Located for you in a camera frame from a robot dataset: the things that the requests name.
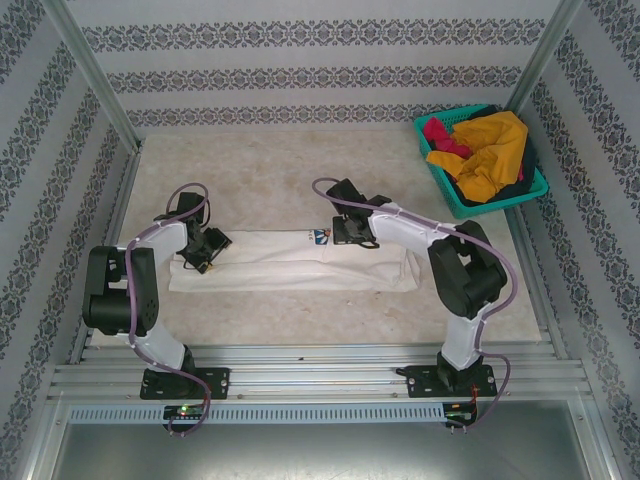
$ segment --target patterned wallpaper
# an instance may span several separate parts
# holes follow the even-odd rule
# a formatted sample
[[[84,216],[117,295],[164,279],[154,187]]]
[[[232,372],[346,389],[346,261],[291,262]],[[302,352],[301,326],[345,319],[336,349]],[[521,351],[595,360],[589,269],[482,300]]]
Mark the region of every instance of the patterned wallpaper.
[[[585,2],[524,111],[551,192],[522,210],[623,478],[640,478],[639,37],[633,2]]]
[[[139,135],[396,128],[505,103],[558,0],[70,1]]]
[[[37,0],[0,0],[0,479],[78,325],[129,153]]]

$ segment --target teal basket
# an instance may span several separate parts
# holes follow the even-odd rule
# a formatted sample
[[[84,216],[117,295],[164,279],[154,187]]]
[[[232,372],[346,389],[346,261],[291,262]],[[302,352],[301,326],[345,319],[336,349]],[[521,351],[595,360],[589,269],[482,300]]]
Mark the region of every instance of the teal basket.
[[[426,115],[424,117],[416,119],[413,124],[416,127],[418,137],[420,138],[420,153],[422,153],[422,156],[426,158],[431,151],[429,143],[422,134],[424,126],[431,117],[436,117],[437,119],[439,119],[444,124],[447,131],[451,133],[453,132],[453,126],[456,123],[467,120],[469,116],[471,116],[478,110],[482,110],[485,107],[487,107],[487,105],[474,105],[472,107],[455,108],[453,110],[446,110],[444,112],[432,113],[431,115]],[[449,179],[447,178],[444,170],[436,165],[430,164],[429,162],[427,162],[427,165],[429,166],[429,170],[431,170],[431,174],[438,184],[438,187],[440,187],[440,191],[442,192],[444,199],[447,201],[449,210],[451,210],[451,213],[456,218],[468,218],[473,217],[474,215],[480,215],[481,213],[510,208],[520,203],[531,200],[532,198],[544,195],[549,190],[549,185],[547,184],[542,174],[536,168],[536,173],[533,177],[533,184],[531,185],[531,190],[529,190],[529,193],[517,197],[508,198],[506,200],[485,203],[483,205],[477,205],[475,207],[467,207],[463,205],[462,202],[460,202],[460,199],[458,198],[456,192],[453,190],[451,182],[449,182]]]

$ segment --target metal floor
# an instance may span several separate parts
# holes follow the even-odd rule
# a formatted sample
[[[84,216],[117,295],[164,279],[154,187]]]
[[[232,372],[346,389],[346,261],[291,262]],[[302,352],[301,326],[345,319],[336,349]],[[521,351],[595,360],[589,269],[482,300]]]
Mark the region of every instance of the metal floor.
[[[562,402],[501,405],[467,435],[429,423],[207,425],[178,440],[157,425],[71,425],[61,453],[59,480],[589,478]]]

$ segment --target dark cloth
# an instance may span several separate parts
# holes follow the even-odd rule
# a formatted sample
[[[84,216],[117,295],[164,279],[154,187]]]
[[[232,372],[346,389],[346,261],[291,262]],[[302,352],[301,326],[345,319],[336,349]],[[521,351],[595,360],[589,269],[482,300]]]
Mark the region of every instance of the dark cloth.
[[[489,105],[488,107],[483,108],[482,110],[478,110],[476,113],[469,116],[467,120],[473,120],[474,118],[487,117],[489,115],[493,115],[497,113],[499,110],[495,105]],[[529,193],[531,190],[531,185],[533,185],[533,177],[535,176],[536,166],[538,164],[538,152],[533,146],[533,142],[529,137],[527,137],[527,142],[524,146],[524,154],[522,156],[522,180],[518,180],[516,183],[512,185],[507,185],[498,193],[496,193],[493,197],[487,200],[487,203],[498,202],[500,200],[507,200],[509,198],[518,197],[520,195],[525,195]],[[453,191],[456,192],[460,202],[465,207],[477,207],[478,205],[484,205],[483,203],[472,202],[471,200],[467,200],[458,188],[455,180],[451,175],[445,172],[449,183],[453,187]]]

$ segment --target table surface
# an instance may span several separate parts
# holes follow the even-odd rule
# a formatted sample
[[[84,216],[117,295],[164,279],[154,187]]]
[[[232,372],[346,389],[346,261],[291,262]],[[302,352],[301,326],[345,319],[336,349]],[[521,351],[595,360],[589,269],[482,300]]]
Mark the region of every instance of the table surface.
[[[306,230],[331,225],[331,204],[311,190],[317,177],[349,177],[367,197],[382,194],[442,222],[455,220],[412,131],[278,132],[147,137],[120,241],[164,212],[170,194],[199,181],[211,199],[210,225],[230,230]],[[503,212],[475,217],[513,262],[520,289],[491,318],[484,339],[538,341],[531,306]],[[421,262],[420,288],[389,292],[169,292],[158,272],[160,318],[187,345],[380,344],[442,342],[448,311]],[[509,285],[503,295],[509,292]],[[96,332],[94,345],[114,344]]]

